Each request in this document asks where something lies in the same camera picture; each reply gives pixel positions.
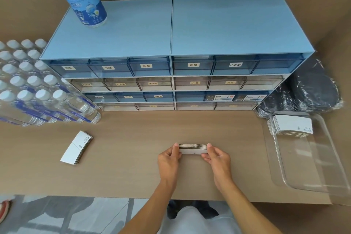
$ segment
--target hand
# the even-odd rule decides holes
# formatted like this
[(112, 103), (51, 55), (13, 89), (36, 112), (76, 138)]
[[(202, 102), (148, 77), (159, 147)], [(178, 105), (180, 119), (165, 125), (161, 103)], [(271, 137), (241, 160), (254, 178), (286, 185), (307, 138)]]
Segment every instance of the hand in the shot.
[(223, 194), (224, 188), (233, 184), (232, 173), (230, 170), (230, 155), (226, 152), (207, 144), (207, 153), (201, 154), (202, 158), (208, 162), (214, 174), (214, 183), (218, 190)]
[(179, 152), (179, 144), (174, 143), (166, 151), (158, 155), (158, 169), (161, 182), (166, 182), (175, 190), (177, 185), (178, 164), (182, 153)]

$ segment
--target transparent tray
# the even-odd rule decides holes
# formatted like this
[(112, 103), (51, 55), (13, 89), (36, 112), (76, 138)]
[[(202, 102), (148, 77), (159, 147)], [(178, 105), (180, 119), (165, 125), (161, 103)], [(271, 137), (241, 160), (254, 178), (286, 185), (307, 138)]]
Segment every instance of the transparent tray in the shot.
[(345, 170), (322, 116), (275, 111), (270, 118), (274, 115), (309, 117), (314, 133), (304, 138), (276, 133), (271, 135), (268, 122), (262, 121), (273, 183), (336, 196), (349, 195), (350, 185)]

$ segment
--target left hand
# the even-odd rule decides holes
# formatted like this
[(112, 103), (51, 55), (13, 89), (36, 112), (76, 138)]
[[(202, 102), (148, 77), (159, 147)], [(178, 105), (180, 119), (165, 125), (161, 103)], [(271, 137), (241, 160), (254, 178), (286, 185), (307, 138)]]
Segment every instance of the left hand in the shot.
[(158, 169), (161, 182), (167, 183), (174, 190), (177, 185), (178, 164), (182, 153), (179, 152), (179, 144), (174, 143), (166, 151), (158, 155)]

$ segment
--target bottle cap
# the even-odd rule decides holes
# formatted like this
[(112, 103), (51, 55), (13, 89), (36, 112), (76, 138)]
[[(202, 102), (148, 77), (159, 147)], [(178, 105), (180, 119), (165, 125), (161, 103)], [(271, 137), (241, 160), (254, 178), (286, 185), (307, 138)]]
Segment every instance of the bottle cap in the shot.
[(39, 38), (38, 40), (35, 41), (35, 44), (40, 48), (45, 48), (47, 45), (47, 42), (44, 39)]
[(17, 86), (17, 87), (21, 87), (22, 85), (24, 85), (26, 83), (26, 80), (20, 76), (14, 76), (11, 78), (10, 83), (12, 85)]
[(10, 40), (6, 44), (8, 47), (11, 47), (12, 49), (17, 49), (17, 48), (21, 47), (20, 43), (17, 42), (16, 40)]
[(0, 80), (0, 91), (4, 91), (7, 88), (7, 83)]
[(67, 85), (71, 85), (70, 82), (64, 78), (61, 79), (61, 81), (64, 83), (64, 84), (67, 84)]
[(22, 62), (20, 65), (19, 65), (19, 68), (21, 70), (24, 70), (24, 71), (31, 71), (31, 70), (34, 70), (34, 67), (31, 63), (29, 63), (28, 61), (24, 61)]
[(34, 46), (34, 43), (29, 39), (25, 39), (21, 42), (21, 45), (25, 48), (32, 48)]
[(18, 93), (17, 98), (21, 99), (22, 101), (29, 101), (33, 99), (34, 94), (27, 90), (22, 90)]
[(50, 92), (47, 90), (44, 90), (44, 89), (37, 91), (37, 93), (35, 94), (36, 98), (43, 100), (43, 101), (49, 100), (50, 96), (51, 96)]
[(30, 85), (39, 86), (43, 84), (43, 81), (38, 76), (30, 76), (27, 80)]
[(56, 83), (58, 83), (57, 78), (54, 75), (46, 75), (44, 78), (44, 81), (48, 84), (48, 85), (55, 85)]
[(4, 50), (6, 48), (6, 45), (0, 41), (0, 50)]
[(0, 100), (5, 101), (5, 102), (12, 102), (16, 99), (16, 95), (11, 92), (10, 90), (3, 91), (0, 94)]
[(9, 61), (10, 59), (13, 59), (13, 56), (9, 51), (2, 51), (0, 52), (0, 59)]
[(18, 68), (16, 68), (12, 64), (6, 64), (5, 66), (2, 67), (2, 71), (8, 73), (8, 74), (14, 74), (15, 72), (18, 71)]
[(23, 59), (26, 59), (28, 55), (23, 50), (16, 50), (13, 52), (13, 56), (16, 59), (23, 60)]
[(31, 59), (39, 59), (40, 58), (40, 53), (38, 50), (32, 49), (28, 52), (28, 55)]
[(55, 98), (56, 100), (63, 101), (64, 99), (67, 98), (67, 93), (65, 93), (63, 90), (56, 90), (52, 94), (52, 97)]
[(44, 63), (44, 61), (38, 60), (34, 66), (38, 69), (38, 70), (47, 70), (49, 68), (48, 65), (46, 65)]

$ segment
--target tan countertop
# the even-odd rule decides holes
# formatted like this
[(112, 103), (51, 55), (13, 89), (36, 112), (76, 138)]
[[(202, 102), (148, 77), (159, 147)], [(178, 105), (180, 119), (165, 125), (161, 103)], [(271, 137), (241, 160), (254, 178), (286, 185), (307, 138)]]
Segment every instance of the tan countertop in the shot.
[[(234, 181), (250, 201), (331, 203), (327, 194), (273, 184), (261, 120), (251, 111), (104, 112), (96, 125), (0, 128), (0, 194), (149, 198), (161, 151), (174, 142), (210, 142), (231, 155)], [(79, 130), (94, 139), (78, 165), (60, 162)], [(173, 198), (222, 200), (201, 157), (182, 157)]]

